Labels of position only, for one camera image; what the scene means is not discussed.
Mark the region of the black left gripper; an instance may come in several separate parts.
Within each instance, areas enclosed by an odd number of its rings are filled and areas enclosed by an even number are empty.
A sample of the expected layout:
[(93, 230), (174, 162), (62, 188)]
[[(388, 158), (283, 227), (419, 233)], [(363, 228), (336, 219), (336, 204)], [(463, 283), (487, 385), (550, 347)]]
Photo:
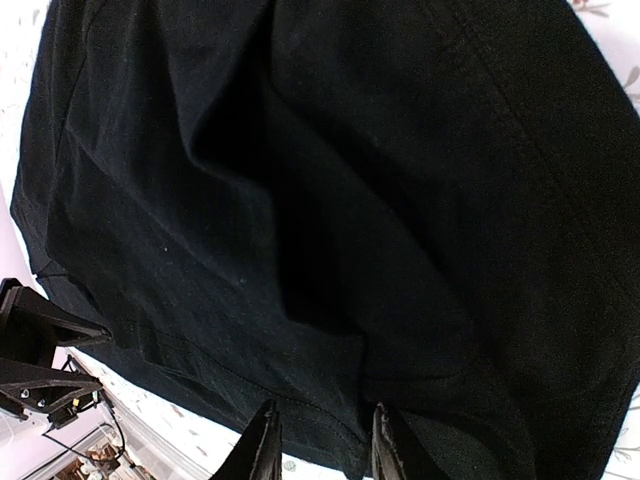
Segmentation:
[(15, 278), (1, 282), (1, 411), (26, 421), (44, 414), (52, 430), (75, 421), (102, 389), (90, 375), (53, 367), (56, 349), (108, 340), (108, 330), (75, 316)]

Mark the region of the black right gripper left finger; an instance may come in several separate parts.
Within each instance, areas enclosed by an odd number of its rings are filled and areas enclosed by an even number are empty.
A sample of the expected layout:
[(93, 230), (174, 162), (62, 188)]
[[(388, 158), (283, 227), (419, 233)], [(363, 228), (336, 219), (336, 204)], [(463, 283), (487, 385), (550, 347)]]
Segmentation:
[(276, 402), (264, 402), (219, 468), (220, 480), (282, 478), (282, 424)]

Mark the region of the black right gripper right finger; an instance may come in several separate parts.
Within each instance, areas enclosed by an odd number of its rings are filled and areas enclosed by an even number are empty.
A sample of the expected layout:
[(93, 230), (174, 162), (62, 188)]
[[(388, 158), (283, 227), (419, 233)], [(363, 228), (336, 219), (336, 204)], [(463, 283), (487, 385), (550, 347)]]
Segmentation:
[(376, 480), (446, 480), (399, 412), (383, 403), (372, 423), (372, 474)]

